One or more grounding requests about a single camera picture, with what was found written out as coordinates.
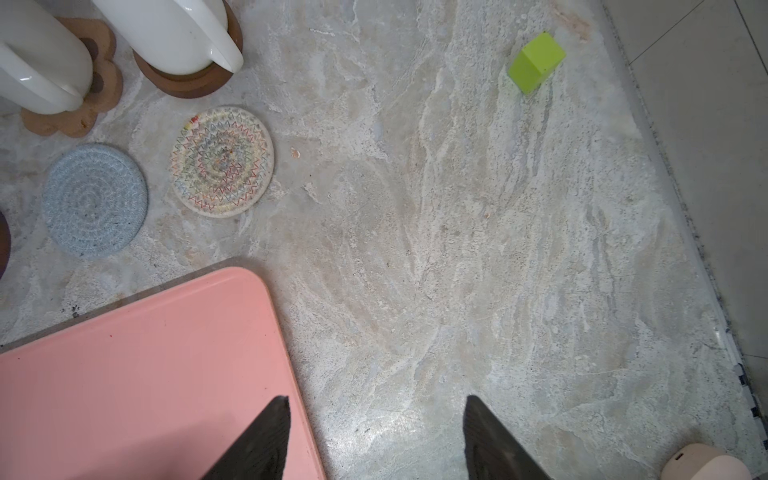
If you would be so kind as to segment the white mug red inside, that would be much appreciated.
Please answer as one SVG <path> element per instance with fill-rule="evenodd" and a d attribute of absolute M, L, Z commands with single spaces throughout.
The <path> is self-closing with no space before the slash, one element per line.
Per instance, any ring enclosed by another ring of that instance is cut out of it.
<path fill-rule="evenodd" d="M 1 3 L 1 96 L 42 115 L 76 111 L 93 78 L 84 43 L 34 1 Z"/>

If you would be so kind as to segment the brown wooden coaster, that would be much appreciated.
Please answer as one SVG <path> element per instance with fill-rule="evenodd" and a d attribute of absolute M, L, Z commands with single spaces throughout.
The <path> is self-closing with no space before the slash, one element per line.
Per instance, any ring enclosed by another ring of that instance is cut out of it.
<path fill-rule="evenodd" d="M 231 7 L 226 1 L 223 2 L 228 18 L 228 33 L 240 49 L 244 65 L 243 34 Z M 164 93 L 177 98 L 195 99 L 207 96 L 223 87 L 234 75 L 215 63 L 189 75 L 166 74 L 149 65 L 134 50 L 133 54 L 144 76 Z"/>
<path fill-rule="evenodd" d="M 11 252 L 11 233 L 8 222 L 2 212 L 0 212 L 0 278 L 3 277 L 10 258 Z"/>

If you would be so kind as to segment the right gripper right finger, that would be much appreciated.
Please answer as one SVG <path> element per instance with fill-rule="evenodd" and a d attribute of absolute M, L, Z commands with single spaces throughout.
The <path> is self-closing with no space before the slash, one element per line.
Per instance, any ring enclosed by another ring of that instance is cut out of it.
<path fill-rule="evenodd" d="M 462 426 L 469 479 L 551 479 L 476 395 L 466 399 Z"/>

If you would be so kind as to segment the cork paw print coaster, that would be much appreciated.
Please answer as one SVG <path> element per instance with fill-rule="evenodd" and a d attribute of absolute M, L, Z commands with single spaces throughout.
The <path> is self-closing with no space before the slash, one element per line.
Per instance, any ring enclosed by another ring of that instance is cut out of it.
<path fill-rule="evenodd" d="M 74 112 L 42 115 L 21 109 L 20 117 L 25 128 L 40 136 L 61 132 L 71 138 L 86 136 L 93 128 L 98 115 L 112 110 L 123 92 L 123 78 L 113 63 L 116 38 L 108 24 L 99 19 L 57 17 L 65 28 L 73 33 L 88 50 L 92 60 L 92 79 L 82 106 Z"/>

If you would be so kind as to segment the white lace coaster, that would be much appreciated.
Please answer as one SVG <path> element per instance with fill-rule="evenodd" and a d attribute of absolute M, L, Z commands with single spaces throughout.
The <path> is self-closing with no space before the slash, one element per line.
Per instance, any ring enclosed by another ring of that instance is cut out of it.
<path fill-rule="evenodd" d="M 275 166 L 263 122 L 236 106 L 200 112 L 183 126 L 170 154 L 171 185 L 192 211 L 230 218 L 266 192 Z"/>

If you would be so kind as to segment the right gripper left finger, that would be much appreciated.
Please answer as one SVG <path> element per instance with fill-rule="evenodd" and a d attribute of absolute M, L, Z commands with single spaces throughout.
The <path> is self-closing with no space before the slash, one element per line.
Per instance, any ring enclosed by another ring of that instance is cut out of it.
<path fill-rule="evenodd" d="M 276 396 L 202 479 L 282 479 L 290 428 L 289 397 Z"/>

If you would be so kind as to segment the grey felt round coaster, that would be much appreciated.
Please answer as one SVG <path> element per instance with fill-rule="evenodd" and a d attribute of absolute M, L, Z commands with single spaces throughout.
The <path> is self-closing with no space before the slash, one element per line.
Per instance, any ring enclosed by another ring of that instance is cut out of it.
<path fill-rule="evenodd" d="M 43 219 L 54 243 L 76 258 L 119 252 L 138 234 L 147 211 L 144 175 L 130 156 L 112 146 L 79 145 L 48 171 Z"/>

